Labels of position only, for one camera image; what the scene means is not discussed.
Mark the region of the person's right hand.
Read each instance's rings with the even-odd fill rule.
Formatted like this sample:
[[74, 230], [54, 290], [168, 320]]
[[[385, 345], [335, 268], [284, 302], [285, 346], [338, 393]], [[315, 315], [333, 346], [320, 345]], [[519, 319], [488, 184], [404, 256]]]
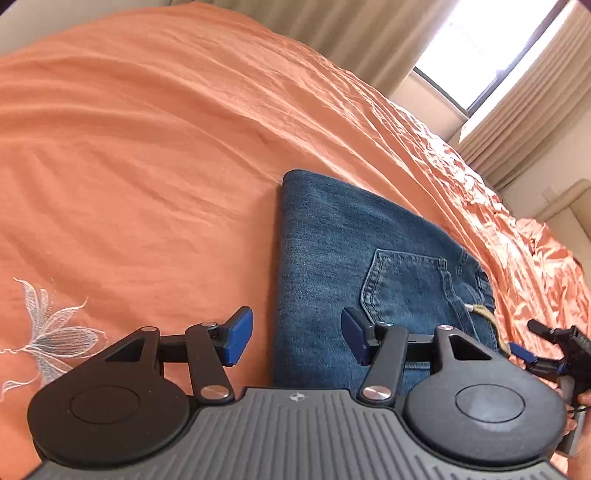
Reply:
[[580, 436], [577, 444], [576, 453], [567, 459], [567, 476], [574, 480], [589, 480], [590, 479], [590, 461], [591, 461], [591, 446], [590, 446], [590, 400], [591, 393], [587, 390], [578, 396], [578, 403], [580, 407], [584, 407], [585, 411], [575, 419], [573, 415], [569, 415], [567, 420], [566, 433], [574, 431], [578, 426], [580, 420], [584, 423], [580, 428]]

